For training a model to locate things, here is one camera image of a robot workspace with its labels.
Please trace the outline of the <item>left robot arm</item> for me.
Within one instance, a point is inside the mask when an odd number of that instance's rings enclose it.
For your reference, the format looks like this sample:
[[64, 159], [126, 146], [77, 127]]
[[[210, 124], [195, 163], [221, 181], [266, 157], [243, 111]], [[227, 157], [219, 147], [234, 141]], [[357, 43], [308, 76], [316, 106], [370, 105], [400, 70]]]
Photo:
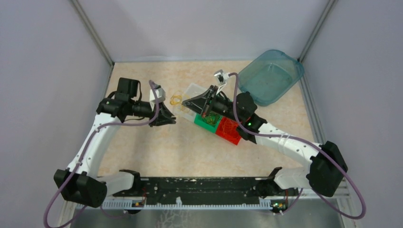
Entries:
[[152, 80], [149, 86], [149, 101], [144, 101], [140, 81], [119, 79], [117, 89], [99, 103], [92, 128], [72, 162], [64, 170], [55, 172], [56, 196], [98, 208], [110, 195], [125, 191], [135, 197], [142, 192], [140, 173], [136, 171], [120, 170], [103, 177], [98, 176], [98, 171], [121, 126], [153, 127], [176, 123], [176, 118], [164, 104], [164, 89]]

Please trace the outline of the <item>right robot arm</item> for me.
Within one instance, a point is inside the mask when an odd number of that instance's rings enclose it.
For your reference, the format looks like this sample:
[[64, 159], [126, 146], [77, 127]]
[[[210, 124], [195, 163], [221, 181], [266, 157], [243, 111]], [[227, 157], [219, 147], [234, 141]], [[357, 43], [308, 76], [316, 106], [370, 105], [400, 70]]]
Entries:
[[257, 105], [249, 92], [242, 92], [231, 101], [217, 95], [217, 89], [210, 86], [202, 94], [182, 101], [182, 105], [203, 116], [214, 112], [233, 121], [240, 120], [236, 131], [244, 140], [276, 149], [301, 164], [299, 168], [276, 168], [268, 182], [270, 194], [279, 196], [290, 188], [312, 189], [326, 197], [335, 194], [348, 170], [335, 143], [319, 144], [290, 135], [255, 113]]

